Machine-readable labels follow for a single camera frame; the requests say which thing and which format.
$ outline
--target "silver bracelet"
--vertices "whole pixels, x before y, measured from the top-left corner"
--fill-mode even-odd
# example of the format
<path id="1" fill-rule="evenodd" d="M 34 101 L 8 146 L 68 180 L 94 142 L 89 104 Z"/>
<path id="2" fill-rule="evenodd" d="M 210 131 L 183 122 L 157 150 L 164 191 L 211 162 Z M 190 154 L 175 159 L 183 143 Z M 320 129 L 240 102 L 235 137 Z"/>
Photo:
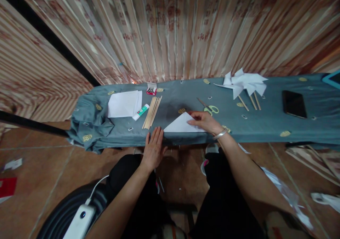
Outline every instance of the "silver bracelet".
<path id="1" fill-rule="evenodd" d="M 216 135 L 215 137 L 213 137 L 213 140 L 217 140 L 218 138 L 220 138 L 222 135 L 224 135 L 226 132 L 228 132 L 228 129 L 224 129 L 222 132 L 220 132 L 218 135 Z"/>

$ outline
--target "patterned curtain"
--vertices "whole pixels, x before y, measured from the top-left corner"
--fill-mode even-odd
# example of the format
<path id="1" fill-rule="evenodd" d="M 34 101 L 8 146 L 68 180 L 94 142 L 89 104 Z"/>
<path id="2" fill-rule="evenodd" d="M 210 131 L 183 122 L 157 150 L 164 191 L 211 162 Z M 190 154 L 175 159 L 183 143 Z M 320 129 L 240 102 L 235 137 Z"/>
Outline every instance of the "patterned curtain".
<path id="1" fill-rule="evenodd" d="M 331 72 L 339 0 L 26 0 L 101 84 Z"/>
<path id="2" fill-rule="evenodd" d="M 91 85 L 6 0 L 0 19 L 0 110 L 39 122 L 67 119 Z"/>

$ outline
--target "black pole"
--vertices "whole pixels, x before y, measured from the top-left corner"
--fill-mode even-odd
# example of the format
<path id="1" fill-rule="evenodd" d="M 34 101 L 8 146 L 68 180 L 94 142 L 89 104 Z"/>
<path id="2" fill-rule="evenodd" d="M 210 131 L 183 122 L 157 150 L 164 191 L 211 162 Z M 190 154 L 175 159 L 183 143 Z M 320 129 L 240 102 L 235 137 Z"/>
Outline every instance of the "black pole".
<path id="1" fill-rule="evenodd" d="M 25 0 L 7 0 L 7 2 L 9 2 L 42 36 L 44 36 L 94 87 L 100 86 L 100 83 L 95 77 L 92 76 Z"/>
<path id="2" fill-rule="evenodd" d="M 66 138 L 69 137 L 66 131 L 63 129 L 39 123 L 34 120 L 23 118 L 14 114 L 10 114 L 5 111 L 0 111 L 0 122 L 3 122 L 5 124 L 12 124 L 19 127 L 24 127 L 35 131 L 40 131 L 43 133 L 54 134 L 61 137 Z"/>

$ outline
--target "bamboo skewer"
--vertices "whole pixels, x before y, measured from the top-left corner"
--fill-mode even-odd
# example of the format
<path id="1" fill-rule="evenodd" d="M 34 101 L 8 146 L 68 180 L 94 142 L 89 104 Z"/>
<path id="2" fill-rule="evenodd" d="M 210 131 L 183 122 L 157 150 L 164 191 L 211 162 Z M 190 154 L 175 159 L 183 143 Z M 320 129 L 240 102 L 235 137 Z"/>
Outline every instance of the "bamboo skewer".
<path id="1" fill-rule="evenodd" d="M 147 125 L 147 122 L 149 120 L 149 117 L 151 116 L 151 112 L 153 110 L 155 101 L 156 101 L 156 97 L 153 97 L 152 100 L 151 100 L 150 108 L 148 110 L 148 114 L 146 115 L 146 118 L 145 118 L 145 121 L 144 121 L 142 129 L 146 128 L 146 125 Z"/>
<path id="2" fill-rule="evenodd" d="M 153 104 L 153 109 L 152 109 L 152 111 L 151 111 L 151 113 L 150 113 L 149 120 L 148 120 L 147 124 L 145 125 L 145 128 L 146 128 L 146 129 L 150 129 L 150 123 L 151 123 L 153 114 L 155 113 L 155 110 L 156 110 L 156 107 L 157 107 L 157 103 L 158 103 L 158 99 L 159 99 L 159 98 L 156 97 L 155 102 L 154 102 L 154 104 Z"/>
<path id="3" fill-rule="evenodd" d="M 148 114 L 146 115 L 146 118 L 145 118 L 145 120 L 144 120 L 144 124 L 143 124 L 142 129 L 145 128 L 145 124 L 146 124 L 146 122 L 147 122 L 147 120 L 148 120 L 148 118 L 149 118 L 149 116 L 150 116 L 150 110 L 152 109 L 153 102 L 154 102 L 154 98 L 152 98 L 152 100 L 151 100 L 150 108 L 149 108 Z"/>
<path id="4" fill-rule="evenodd" d="M 155 108 L 153 109 L 153 112 L 151 113 L 151 118 L 150 118 L 150 121 L 149 121 L 149 124 L 148 124 L 148 129 L 150 129 L 152 122 L 153 122 L 153 119 L 154 119 L 154 117 L 157 113 L 159 102 L 160 102 L 160 98 L 157 98 L 157 101 L 155 103 Z"/>
<path id="5" fill-rule="evenodd" d="M 249 111 L 247 105 L 244 103 L 244 101 L 242 100 L 241 96 L 238 96 L 238 97 L 239 97 L 240 101 L 242 102 L 243 106 L 245 107 L 245 109 L 246 109 L 247 111 Z"/>
<path id="6" fill-rule="evenodd" d="M 154 116 L 154 114 L 155 114 L 155 112 L 156 112 L 158 102 L 159 102 L 159 98 L 156 98 L 155 107 L 154 107 L 154 109 L 152 110 L 152 113 L 151 113 L 151 116 L 150 116 L 149 123 L 148 123 L 147 126 L 146 126 L 147 129 L 150 129 L 151 122 L 152 122 L 152 118 L 153 118 L 153 116 Z"/>
<path id="7" fill-rule="evenodd" d="M 159 107 L 160 101 L 162 100 L 162 97 L 163 97 L 163 96 L 161 96 L 160 98 L 158 98 L 158 103 L 157 103 L 157 105 L 156 105 L 156 109 L 155 109 L 154 115 L 153 115 L 152 120 L 151 120 L 151 123 L 150 123 L 150 125 L 149 125 L 149 129 L 150 129 L 150 127 L 152 126 L 153 121 L 155 120 L 155 117 L 156 117 L 156 114 L 157 114 L 157 111 L 158 111 L 158 107 Z"/>
<path id="8" fill-rule="evenodd" d="M 255 103 L 254 103 L 254 100 L 253 100 L 252 96 L 250 95 L 249 97 L 250 97 L 251 103 L 253 104 L 255 110 L 257 110 L 257 107 L 256 107 L 256 105 L 255 105 Z"/>
<path id="9" fill-rule="evenodd" d="M 257 96 L 256 96 L 255 92 L 254 92 L 254 96 L 255 96 L 255 100 L 256 100 L 257 106 L 259 107 L 259 110 L 261 110 L 261 106 L 260 106 L 259 100 L 257 99 Z"/>
<path id="10" fill-rule="evenodd" d="M 148 118 L 148 121 L 147 121 L 146 124 L 145 124 L 145 128 L 146 128 L 146 129 L 149 128 L 149 124 L 150 124 L 150 121 L 151 121 L 153 112 L 155 111 L 155 108 L 156 108 L 156 103 L 157 103 L 157 97 L 154 97 L 154 102 L 153 102 L 153 105 L 152 105 L 152 110 L 150 111 L 150 116 L 149 116 L 149 118 Z"/>

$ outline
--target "woman's right hand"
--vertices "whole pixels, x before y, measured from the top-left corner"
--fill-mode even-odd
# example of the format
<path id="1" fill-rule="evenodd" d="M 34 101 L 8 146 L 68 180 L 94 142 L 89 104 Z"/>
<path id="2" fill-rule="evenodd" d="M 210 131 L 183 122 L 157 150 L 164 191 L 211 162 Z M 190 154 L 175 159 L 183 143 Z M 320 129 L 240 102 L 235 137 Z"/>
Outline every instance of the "woman's right hand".
<path id="1" fill-rule="evenodd" d="M 188 111 L 195 120 L 189 120 L 188 124 L 199 126 L 214 136 L 223 131 L 223 127 L 206 111 Z"/>

